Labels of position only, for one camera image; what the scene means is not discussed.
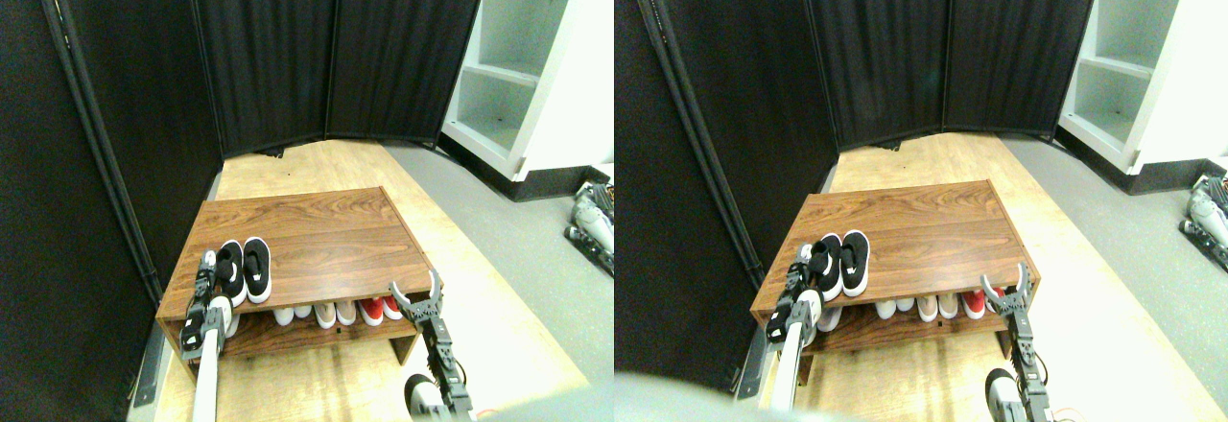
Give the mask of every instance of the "red sneaker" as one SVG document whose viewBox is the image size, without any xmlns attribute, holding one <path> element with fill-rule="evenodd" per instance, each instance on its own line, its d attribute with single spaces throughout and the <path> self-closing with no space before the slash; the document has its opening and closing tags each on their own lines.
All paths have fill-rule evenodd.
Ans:
<svg viewBox="0 0 1228 422">
<path fill-rule="evenodd" d="M 959 296 L 964 298 L 964 313 L 968 314 L 968 318 L 979 320 L 981 316 L 985 316 L 984 291 L 976 290 L 969 293 L 960 293 Z"/>
<path fill-rule="evenodd" d="M 362 315 L 362 321 L 367 326 L 378 326 L 383 321 L 383 299 L 362 299 L 359 301 L 359 313 Z"/>
<path fill-rule="evenodd" d="M 400 314 L 400 307 L 397 307 L 397 299 L 393 299 L 392 296 L 384 296 L 381 301 L 384 303 L 384 315 L 387 315 L 388 319 L 399 320 L 403 318 Z"/>
</svg>

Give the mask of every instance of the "wooden floor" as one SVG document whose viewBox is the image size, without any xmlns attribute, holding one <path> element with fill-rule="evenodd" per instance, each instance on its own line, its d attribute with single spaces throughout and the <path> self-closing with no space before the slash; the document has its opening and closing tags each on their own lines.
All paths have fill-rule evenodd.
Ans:
<svg viewBox="0 0 1228 422">
<path fill-rule="evenodd" d="M 906 141 L 899 152 L 845 152 L 831 190 L 980 179 L 993 182 L 1045 277 L 1029 316 L 1054 410 L 1074 407 L 1095 422 L 1224 421 L 1156 321 L 991 134 L 938 134 Z M 992 334 L 828 352 L 815 356 L 796 407 L 869 421 L 989 421 L 985 375 L 996 367 L 1009 363 Z M 1072 411 L 1057 416 L 1083 420 Z"/>
<path fill-rule="evenodd" d="M 475 410 L 503 409 L 587 379 L 554 337 L 411 177 L 376 142 L 324 141 L 284 158 L 228 159 L 217 199 L 382 185 L 443 278 L 443 318 L 469 375 Z M 387 340 L 223 359 L 219 421 L 408 421 L 405 379 L 426 373 L 426 348 L 397 363 Z M 188 421 L 195 388 L 171 366 L 157 421 Z"/>
</svg>

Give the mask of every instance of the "cable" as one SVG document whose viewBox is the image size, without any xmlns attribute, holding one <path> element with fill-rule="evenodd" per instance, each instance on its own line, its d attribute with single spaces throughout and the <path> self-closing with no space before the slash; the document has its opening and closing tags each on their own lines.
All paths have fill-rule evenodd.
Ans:
<svg viewBox="0 0 1228 422">
<path fill-rule="evenodd" d="M 1049 366 L 1046 366 L 1045 361 L 1040 358 L 1040 353 L 1036 353 L 1036 361 L 1040 362 L 1040 367 L 1045 369 L 1045 378 L 1040 379 L 1040 383 L 1049 385 Z"/>
</svg>

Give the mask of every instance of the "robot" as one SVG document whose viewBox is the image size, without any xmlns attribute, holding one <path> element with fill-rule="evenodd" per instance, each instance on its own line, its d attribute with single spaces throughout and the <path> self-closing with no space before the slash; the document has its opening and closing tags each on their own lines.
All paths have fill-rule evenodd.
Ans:
<svg viewBox="0 0 1228 422">
<path fill-rule="evenodd" d="M 614 198 L 605 185 L 586 183 L 571 207 L 572 224 L 562 236 L 614 275 Z"/>
<path fill-rule="evenodd" d="M 1224 217 L 1224 209 L 1228 209 L 1224 178 L 1202 177 L 1194 185 L 1186 205 L 1189 218 L 1179 228 L 1199 249 L 1228 269 L 1228 217 Z"/>
</svg>

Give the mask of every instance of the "wood grain surface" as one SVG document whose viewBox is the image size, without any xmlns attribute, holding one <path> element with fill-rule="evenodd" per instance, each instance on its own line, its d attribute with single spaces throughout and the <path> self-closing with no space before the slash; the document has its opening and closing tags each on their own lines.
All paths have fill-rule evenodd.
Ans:
<svg viewBox="0 0 1228 422">
<path fill-rule="evenodd" d="M 869 280 L 861 296 L 840 294 L 828 307 L 974 291 L 981 275 L 993 286 L 1014 285 L 1018 264 L 1029 260 L 985 180 L 808 195 L 752 305 L 760 324 L 776 307 L 797 248 L 851 229 L 869 239 Z"/>
<path fill-rule="evenodd" d="M 921 321 L 917 308 L 909 312 L 896 312 L 885 320 L 878 318 L 874 305 L 849 305 L 840 312 L 840 324 L 831 332 L 819 332 L 810 347 L 802 355 L 819 352 L 852 351 L 879 346 L 904 343 L 909 341 L 938 339 L 969 332 L 992 332 L 1006 330 L 1006 323 L 991 312 L 979 320 L 968 318 L 960 308 L 955 318 L 938 316 L 933 321 Z"/>
<path fill-rule="evenodd" d="M 217 199 L 378 186 L 414 229 L 445 282 L 443 318 L 469 377 L 475 413 L 587 384 L 490 261 L 377 142 L 308 142 L 286 148 L 282 158 L 227 159 Z M 217 421 L 409 421 L 403 390 L 410 374 L 430 375 L 426 347 L 398 351 L 397 341 L 351 341 L 222 359 Z M 408 352 L 404 366 L 398 352 Z M 167 369 L 160 391 L 156 421 L 192 418 L 195 388 L 183 367 Z"/>
<path fill-rule="evenodd" d="M 1054 410 L 1074 407 L 1086 416 L 1077 421 L 1228 420 L 1092 243 L 991 134 L 935 134 L 904 141 L 899 152 L 844 152 L 831 190 L 985 179 L 1045 275 L 1029 318 Z M 991 332 L 823 352 L 813 363 L 795 409 L 867 421 L 990 421 L 985 375 L 1009 368 Z"/>
<path fill-rule="evenodd" d="M 392 281 L 406 293 L 431 290 L 431 263 L 381 188 L 205 201 L 162 296 L 158 320 L 185 318 L 206 249 L 248 237 L 269 245 L 273 292 L 260 304 L 239 304 L 238 314 L 366 299 L 387 293 Z"/>
</svg>

